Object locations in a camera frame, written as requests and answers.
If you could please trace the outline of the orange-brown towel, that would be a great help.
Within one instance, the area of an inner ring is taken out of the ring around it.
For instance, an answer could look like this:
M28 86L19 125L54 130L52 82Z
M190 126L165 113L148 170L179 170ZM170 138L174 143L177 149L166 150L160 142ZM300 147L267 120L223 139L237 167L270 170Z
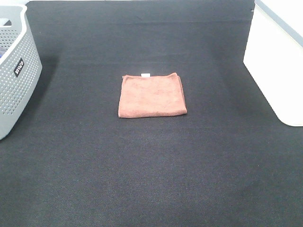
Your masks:
M178 116L187 113L180 76L124 75L118 106L120 118Z

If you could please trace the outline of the black fabric table mat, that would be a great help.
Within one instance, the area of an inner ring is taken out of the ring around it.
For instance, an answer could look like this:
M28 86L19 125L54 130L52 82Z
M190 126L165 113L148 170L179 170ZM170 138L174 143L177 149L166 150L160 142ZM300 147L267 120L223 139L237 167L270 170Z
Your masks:
M3 227L300 227L303 130L242 59L252 0L32 1L43 65L0 142ZM120 119L123 75L182 80L187 114Z

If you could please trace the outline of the white storage box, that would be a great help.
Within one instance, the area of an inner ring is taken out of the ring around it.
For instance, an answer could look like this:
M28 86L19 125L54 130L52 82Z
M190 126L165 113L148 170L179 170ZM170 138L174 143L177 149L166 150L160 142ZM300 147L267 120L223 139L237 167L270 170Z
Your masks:
M278 119L303 125L303 2L257 0L243 63Z

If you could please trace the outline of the grey perforated laundry basket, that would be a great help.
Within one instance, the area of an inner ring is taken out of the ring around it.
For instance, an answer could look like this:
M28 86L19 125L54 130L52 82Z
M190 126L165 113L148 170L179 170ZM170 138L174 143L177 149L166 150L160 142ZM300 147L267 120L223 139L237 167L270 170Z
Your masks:
M0 137L6 137L24 111L39 80L42 64L22 4L1 4Z

